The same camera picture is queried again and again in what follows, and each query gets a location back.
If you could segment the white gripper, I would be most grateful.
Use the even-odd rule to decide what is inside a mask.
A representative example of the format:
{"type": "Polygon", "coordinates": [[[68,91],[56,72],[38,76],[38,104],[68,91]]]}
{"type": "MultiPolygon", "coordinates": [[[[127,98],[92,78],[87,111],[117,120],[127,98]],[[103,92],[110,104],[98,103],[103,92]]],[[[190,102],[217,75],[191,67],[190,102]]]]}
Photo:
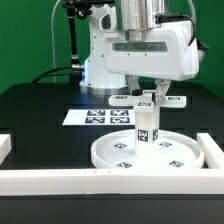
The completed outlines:
{"type": "Polygon", "coordinates": [[[121,31],[108,32],[104,36],[104,63],[109,72],[126,74],[132,96],[142,94],[138,76],[155,78],[155,103],[162,105],[170,80],[191,79],[199,71],[197,43],[190,43],[191,37],[189,21],[163,23],[147,30],[146,40],[139,42],[126,41],[121,31]]]}

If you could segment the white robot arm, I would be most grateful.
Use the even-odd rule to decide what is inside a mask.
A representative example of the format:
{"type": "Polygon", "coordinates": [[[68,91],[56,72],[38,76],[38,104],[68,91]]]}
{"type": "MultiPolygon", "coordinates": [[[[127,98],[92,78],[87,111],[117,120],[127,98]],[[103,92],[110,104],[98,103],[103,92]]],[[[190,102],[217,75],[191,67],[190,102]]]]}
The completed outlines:
{"type": "Polygon", "coordinates": [[[195,77],[199,70],[196,15],[171,14],[166,0],[118,0],[116,7],[93,6],[90,54],[82,89],[138,94],[138,78],[157,85],[154,101],[166,103],[170,82],[195,77]]]}

